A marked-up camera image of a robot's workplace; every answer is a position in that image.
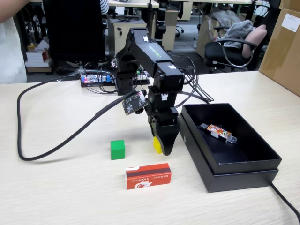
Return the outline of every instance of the open black box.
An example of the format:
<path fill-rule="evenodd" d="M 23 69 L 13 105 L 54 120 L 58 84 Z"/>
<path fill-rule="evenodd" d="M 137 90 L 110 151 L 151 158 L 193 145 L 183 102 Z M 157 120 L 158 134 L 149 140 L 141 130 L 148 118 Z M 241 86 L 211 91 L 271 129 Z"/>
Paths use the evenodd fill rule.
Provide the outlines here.
<path fill-rule="evenodd" d="M 184 105 L 180 134 L 208 192 L 270 185 L 281 157 L 230 104 Z M 232 133 L 236 144 L 208 135 L 199 126 L 213 124 Z"/>

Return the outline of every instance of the black robotic arm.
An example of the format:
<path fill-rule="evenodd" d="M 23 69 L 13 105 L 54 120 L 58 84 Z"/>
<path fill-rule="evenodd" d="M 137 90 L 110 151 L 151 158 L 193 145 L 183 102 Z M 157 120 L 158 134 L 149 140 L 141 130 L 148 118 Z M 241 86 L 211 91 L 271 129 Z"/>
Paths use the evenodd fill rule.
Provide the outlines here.
<path fill-rule="evenodd" d="M 146 28 L 131 28 L 125 47 L 116 55 L 115 77 L 119 93 L 133 89 L 133 78 L 140 64 L 154 78 L 153 86 L 148 87 L 145 111 L 153 136 L 159 140 L 163 154 L 168 156 L 179 133 L 175 92 L 182 90 L 184 75 L 159 44 L 148 40 Z"/>

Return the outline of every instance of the red and white box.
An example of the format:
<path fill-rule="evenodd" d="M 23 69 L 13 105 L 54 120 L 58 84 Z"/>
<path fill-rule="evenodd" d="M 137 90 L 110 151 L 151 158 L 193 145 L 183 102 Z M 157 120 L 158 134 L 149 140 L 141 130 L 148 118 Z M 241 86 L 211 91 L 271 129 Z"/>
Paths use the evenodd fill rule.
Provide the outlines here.
<path fill-rule="evenodd" d="M 168 184 L 171 181 L 169 164 L 144 165 L 126 168 L 127 190 Z"/>

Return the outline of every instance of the table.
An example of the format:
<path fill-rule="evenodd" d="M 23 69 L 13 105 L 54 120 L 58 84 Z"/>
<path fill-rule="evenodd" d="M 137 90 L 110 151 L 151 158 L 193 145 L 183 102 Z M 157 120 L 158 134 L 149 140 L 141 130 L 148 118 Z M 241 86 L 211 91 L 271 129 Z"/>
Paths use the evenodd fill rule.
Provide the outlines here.
<path fill-rule="evenodd" d="M 224 3 L 224 4 L 252 4 L 251 0 L 193 0 L 193 2 L 202 3 Z M 263 1 L 259 0 L 256 2 L 257 5 L 262 5 Z"/>
<path fill-rule="evenodd" d="M 30 0 L 31 2 L 43 2 L 43 0 Z M 147 8 L 148 7 L 148 0 L 131 0 L 130 2 L 120 2 L 117 0 L 109 0 L 109 6 L 124 6 L 124 7 L 141 7 Z M 159 4 L 155 1 L 152 1 L 152 7 L 158 8 Z"/>
<path fill-rule="evenodd" d="M 300 210 L 300 97 L 259 72 L 200 75 L 199 81 L 216 103 L 229 102 L 282 157 L 274 184 Z M 181 136 L 170 156 L 157 154 L 147 115 L 126 116 L 121 105 L 56 153 L 21 161 L 16 100 L 32 85 L 0 85 L 0 224 L 297 224 L 271 187 L 208 194 Z M 91 93 L 79 81 L 26 93 L 21 104 L 25 156 L 61 143 L 116 98 Z M 119 139 L 125 140 L 126 158 L 111 161 L 110 141 Z M 170 184 L 126 190 L 126 167 L 163 162 L 172 171 Z"/>

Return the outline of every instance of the green block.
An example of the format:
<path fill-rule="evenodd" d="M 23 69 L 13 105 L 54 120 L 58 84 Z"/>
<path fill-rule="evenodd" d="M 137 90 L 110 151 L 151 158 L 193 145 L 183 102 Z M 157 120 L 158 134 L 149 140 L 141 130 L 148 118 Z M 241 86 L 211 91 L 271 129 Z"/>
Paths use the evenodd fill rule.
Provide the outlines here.
<path fill-rule="evenodd" d="M 125 158 L 124 140 L 111 141 L 112 160 Z"/>

